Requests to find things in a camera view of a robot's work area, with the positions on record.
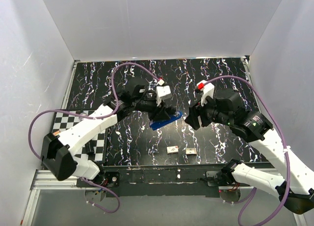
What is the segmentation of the blue black stapler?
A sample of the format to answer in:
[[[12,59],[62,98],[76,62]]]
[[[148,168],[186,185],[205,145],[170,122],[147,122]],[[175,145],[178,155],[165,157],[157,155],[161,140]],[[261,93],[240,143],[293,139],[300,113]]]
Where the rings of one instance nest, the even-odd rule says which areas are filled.
[[[162,128],[172,122],[175,122],[176,120],[180,119],[182,117],[183,113],[181,111],[177,111],[174,113],[174,115],[170,116],[169,120],[160,121],[160,122],[150,122],[149,127],[152,130],[157,130],[159,128]]]

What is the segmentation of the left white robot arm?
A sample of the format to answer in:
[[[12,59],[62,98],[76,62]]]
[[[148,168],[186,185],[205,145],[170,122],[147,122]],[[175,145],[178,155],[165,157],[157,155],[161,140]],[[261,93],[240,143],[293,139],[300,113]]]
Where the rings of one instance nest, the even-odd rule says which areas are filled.
[[[91,116],[83,116],[73,127],[54,135],[44,137],[41,161],[57,180],[63,181],[71,176],[87,179],[95,187],[101,186],[105,170],[97,162],[77,157],[78,151],[92,138],[117,124],[133,111],[146,112],[153,130],[174,122],[182,116],[180,111],[165,105],[171,97],[169,86],[158,86],[150,92],[145,86],[122,90],[105,105],[100,105]]]

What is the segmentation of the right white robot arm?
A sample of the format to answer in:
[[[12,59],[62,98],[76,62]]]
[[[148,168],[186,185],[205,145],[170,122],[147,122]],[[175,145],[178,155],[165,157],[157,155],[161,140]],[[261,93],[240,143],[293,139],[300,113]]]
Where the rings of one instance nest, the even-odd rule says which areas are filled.
[[[228,126],[233,134],[262,153],[279,172],[272,175],[232,159],[208,181],[219,185],[251,185],[277,197],[295,214],[312,210],[314,172],[290,148],[283,147],[272,123],[262,113],[246,110],[239,93],[232,89],[215,91],[212,84],[200,84],[196,92],[201,94],[201,99],[189,107],[185,119],[188,125],[194,130],[211,123]]]

